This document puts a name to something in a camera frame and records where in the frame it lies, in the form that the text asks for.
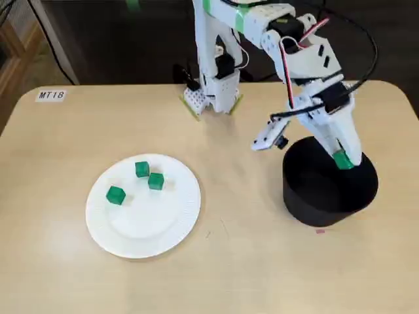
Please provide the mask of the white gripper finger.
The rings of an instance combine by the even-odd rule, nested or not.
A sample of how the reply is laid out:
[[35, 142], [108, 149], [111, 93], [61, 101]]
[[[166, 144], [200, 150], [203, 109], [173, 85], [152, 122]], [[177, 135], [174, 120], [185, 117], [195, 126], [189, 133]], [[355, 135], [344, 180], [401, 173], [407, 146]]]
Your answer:
[[307, 118], [302, 125], [315, 137], [328, 155], [332, 156], [339, 150], [337, 138], [328, 124], [320, 124], [314, 119]]
[[355, 167], [362, 161], [362, 149], [351, 111], [335, 113], [329, 124], [336, 136], [339, 150], [332, 155], [337, 167]]

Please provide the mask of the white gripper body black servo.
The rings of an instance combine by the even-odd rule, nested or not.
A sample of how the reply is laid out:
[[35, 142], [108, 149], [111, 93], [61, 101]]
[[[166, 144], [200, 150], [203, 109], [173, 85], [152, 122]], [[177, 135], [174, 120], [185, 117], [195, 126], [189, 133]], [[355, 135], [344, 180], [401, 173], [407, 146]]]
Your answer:
[[343, 78], [291, 79], [287, 82], [287, 118], [333, 114], [349, 105], [355, 84]]

